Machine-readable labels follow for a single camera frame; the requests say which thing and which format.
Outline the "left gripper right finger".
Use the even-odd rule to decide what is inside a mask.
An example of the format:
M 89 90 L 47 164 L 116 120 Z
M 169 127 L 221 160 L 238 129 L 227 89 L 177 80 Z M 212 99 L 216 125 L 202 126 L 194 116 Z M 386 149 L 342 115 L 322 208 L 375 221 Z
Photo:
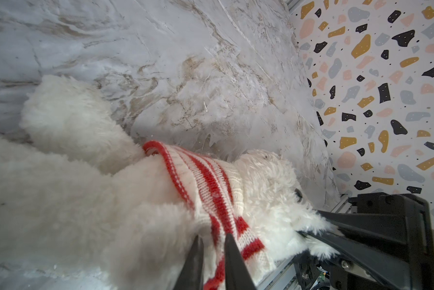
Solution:
M 226 234 L 225 254 L 225 289 L 256 290 L 253 280 L 246 268 L 233 235 Z

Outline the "red white striped knit sweater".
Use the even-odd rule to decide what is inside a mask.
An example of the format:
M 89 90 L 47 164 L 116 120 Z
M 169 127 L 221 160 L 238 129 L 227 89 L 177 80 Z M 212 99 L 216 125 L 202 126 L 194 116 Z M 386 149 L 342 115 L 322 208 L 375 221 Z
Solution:
M 210 230 L 205 241 L 204 288 L 225 288 L 224 242 L 227 234 L 237 248 L 255 285 L 276 268 L 264 243 L 243 218 L 242 178 L 230 163 L 159 141 L 143 146 L 147 155 L 161 155 L 178 194 L 200 226 Z

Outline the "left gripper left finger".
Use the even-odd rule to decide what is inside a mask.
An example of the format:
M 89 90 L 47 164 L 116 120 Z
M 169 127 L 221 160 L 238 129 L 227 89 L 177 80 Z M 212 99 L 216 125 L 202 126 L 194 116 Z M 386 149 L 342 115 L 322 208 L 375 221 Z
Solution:
M 197 235 L 173 290 L 203 290 L 204 243 Z

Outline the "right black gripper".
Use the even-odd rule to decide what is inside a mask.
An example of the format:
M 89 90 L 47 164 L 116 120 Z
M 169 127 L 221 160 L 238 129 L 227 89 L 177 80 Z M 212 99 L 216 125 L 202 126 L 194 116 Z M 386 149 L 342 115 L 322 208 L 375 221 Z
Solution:
M 434 290 L 434 242 L 428 202 L 413 194 L 361 194 L 354 213 L 319 211 L 337 227 L 301 232 L 340 253 L 329 267 L 335 290 Z

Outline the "white plush teddy bear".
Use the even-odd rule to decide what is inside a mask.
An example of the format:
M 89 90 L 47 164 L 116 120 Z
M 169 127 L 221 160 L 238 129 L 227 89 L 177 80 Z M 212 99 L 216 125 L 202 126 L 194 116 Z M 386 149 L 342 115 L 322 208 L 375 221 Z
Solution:
M 147 155 L 111 118 L 101 92 L 74 78 L 44 76 L 20 126 L 32 144 L 0 137 L 0 264 L 104 274 L 119 290 L 172 289 L 195 237 L 205 243 L 210 230 L 178 194 L 162 156 Z M 227 163 L 242 178 L 243 218 L 275 266 L 304 251 L 336 255 L 300 234 L 331 225 L 303 196 L 289 161 L 250 151 Z

